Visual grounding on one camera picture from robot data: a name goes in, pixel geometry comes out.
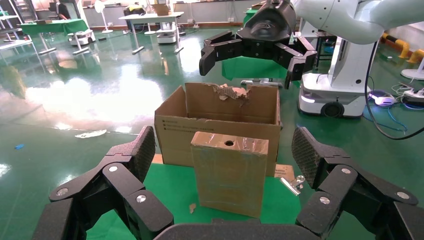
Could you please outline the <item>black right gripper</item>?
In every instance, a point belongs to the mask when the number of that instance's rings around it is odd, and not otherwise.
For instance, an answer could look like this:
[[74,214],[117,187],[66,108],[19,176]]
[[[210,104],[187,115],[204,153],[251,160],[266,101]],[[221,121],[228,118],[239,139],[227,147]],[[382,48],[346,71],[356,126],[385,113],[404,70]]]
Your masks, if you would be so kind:
[[216,62],[241,56],[273,60],[286,69],[283,87],[289,89],[291,82],[300,81],[304,72],[313,69],[317,55],[303,36],[289,44],[296,19],[290,1],[266,1],[241,30],[227,30],[203,41],[199,74],[206,76]]

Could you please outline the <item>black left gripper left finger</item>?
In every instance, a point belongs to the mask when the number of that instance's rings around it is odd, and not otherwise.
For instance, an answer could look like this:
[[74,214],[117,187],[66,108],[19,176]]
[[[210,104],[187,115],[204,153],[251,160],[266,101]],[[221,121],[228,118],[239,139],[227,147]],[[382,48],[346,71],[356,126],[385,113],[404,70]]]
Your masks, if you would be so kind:
[[154,239],[174,224],[173,214],[144,185],[155,151],[152,126],[113,146],[94,168],[50,193],[32,238],[84,240],[102,215],[114,211],[137,240]]

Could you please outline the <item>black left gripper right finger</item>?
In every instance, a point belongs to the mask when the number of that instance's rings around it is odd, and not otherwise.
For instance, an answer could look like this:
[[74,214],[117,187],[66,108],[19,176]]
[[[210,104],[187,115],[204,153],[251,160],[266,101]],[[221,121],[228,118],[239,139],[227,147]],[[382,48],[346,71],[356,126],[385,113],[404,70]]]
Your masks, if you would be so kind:
[[326,238],[342,213],[353,215],[377,240],[421,240],[424,210],[409,191],[360,167],[342,148],[295,129],[292,156],[314,190],[296,223]]

